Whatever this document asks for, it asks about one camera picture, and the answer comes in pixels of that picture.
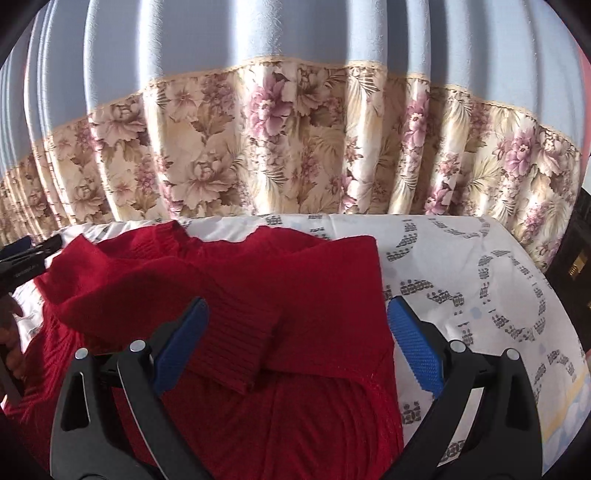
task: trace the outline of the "blue gripper pad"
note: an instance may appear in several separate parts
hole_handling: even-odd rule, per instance
[[[388,303],[388,326],[423,390],[437,398],[443,390],[443,365],[429,347],[412,314],[396,298]]]
[[[207,328],[209,308],[205,300],[193,300],[180,321],[180,327],[170,336],[166,346],[154,359],[152,387],[158,396],[175,387],[197,342]]]
[[[0,260],[9,258],[29,250],[33,246],[33,240],[30,236],[24,236],[0,250]]]

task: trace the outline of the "floral curtain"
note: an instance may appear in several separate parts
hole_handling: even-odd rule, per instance
[[[32,145],[2,181],[2,241],[179,216],[490,215],[544,269],[579,156],[533,114],[459,87],[256,59],[152,82]]]
[[[487,215],[544,270],[591,143],[582,78],[542,0],[51,0],[0,69],[0,242]]]

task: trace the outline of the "white bedsheet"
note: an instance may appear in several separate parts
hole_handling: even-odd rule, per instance
[[[448,339],[476,352],[517,348],[538,398],[544,470],[560,456],[589,414],[591,379],[576,332],[556,294],[517,241],[495,220],[397,215],[268,215],[180,220],[205,241],[241,241],[259,225],[282,226],[322,238],[376,238],[384,297],[404,295],[416,314]],[[61,231],[64,243],[79,234],[98,242],[152,221],[76,225]],[[363,278],[341,279],[355,295]],[[32,282],[15,293],[27,316],[20,324],[25,348],[41,325],[43,301]],[[398,400],[404,439],[417,430],[431,405],[400,349],[395,348]],[[444,460],[457,456],[478,406],[470,398]]]

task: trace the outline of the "human hand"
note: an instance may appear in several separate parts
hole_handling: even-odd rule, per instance
[[[21,306],[10,295],[0,298],[0,345],[5,345],[9,352],[6,357],[6,368],[12,371],[15,378],[22,378],[25,362],[21,352],[21,339],[18,334],[17,323],[14,315],[22,317]],[[5,392],[0,384],[0,400]]]

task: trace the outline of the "knit fabric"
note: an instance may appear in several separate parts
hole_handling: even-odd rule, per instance
[[[353,278],[363,279],[354,295]],[[26,352],[25,398],[6,413],[46,467],[76,349],[149,338],[196,296],[209,325],[163,403],[217,480],[377,480],[402,451],[371,237],[259,227],[243,242],[202,242],[169,222],[98,245],[80,236],[37,285],[44,326]],[[114,393],[135,454],[154,463],[123,392]]]

